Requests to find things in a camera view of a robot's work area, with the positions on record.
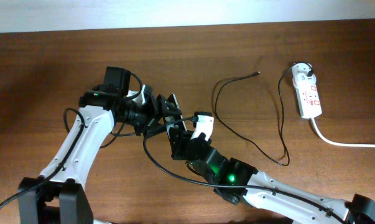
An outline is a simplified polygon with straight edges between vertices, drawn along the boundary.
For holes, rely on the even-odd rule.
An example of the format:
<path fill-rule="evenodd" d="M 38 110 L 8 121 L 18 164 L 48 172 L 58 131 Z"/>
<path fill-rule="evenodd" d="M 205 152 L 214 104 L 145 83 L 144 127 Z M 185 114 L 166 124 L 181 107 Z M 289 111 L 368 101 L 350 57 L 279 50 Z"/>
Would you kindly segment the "black smartphone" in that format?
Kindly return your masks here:
<path fill-rule="evenodd" d="M 167 101 L 169 102 L 170 105 L 170 111 L 172 112 L 172 115 L 170 116 L 169 121 L 176 121 L 180 120 L 183 118 L 182 116 L 182 111 L 180 110 L 180 107 L 178 105 L 178 101 L 176 99 L 176 96 L 172 93 L 168 98 Z M 169 127 L 176 128 L 176 129 L 181 129 L 183 131 L 187 130 L 187 127 L 185 125 L 184 121 L 179 121 L 174 124 L 170 124 Z"/>

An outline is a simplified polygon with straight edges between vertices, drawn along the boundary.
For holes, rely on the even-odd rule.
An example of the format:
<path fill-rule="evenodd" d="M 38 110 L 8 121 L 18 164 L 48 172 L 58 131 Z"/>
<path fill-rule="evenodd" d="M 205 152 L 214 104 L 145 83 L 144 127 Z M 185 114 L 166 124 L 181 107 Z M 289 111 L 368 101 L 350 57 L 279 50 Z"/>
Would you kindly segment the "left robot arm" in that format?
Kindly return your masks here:
<path fill-rule="evenodd" d="M 153 96 L 143 83 L 131 91 L 133 76 L 124 68 L 107 67 L 103 83 L 80 97 L 74 124 L 66 128 L 68 135 L 55 157 L 37 178 L 26 177 L 19 184 L 21 223 L 97 223 L 85 184 L 115 125 L 131 125 L 139 136 L 159 119 L 181 114 L 175 95 Z"/>

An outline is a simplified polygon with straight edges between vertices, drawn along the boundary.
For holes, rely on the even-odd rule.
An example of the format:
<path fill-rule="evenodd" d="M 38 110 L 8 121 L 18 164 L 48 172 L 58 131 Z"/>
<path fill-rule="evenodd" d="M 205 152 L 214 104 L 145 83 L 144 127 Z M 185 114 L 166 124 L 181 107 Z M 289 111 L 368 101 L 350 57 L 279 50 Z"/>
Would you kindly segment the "white USB charger plug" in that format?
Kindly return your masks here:
<path fill-rule="evenodd" d="M 292 66 L 292 83 L 295 88 L 313 86 L 317 82 L 312 66 L 307 62 L 297 62 Z"/>

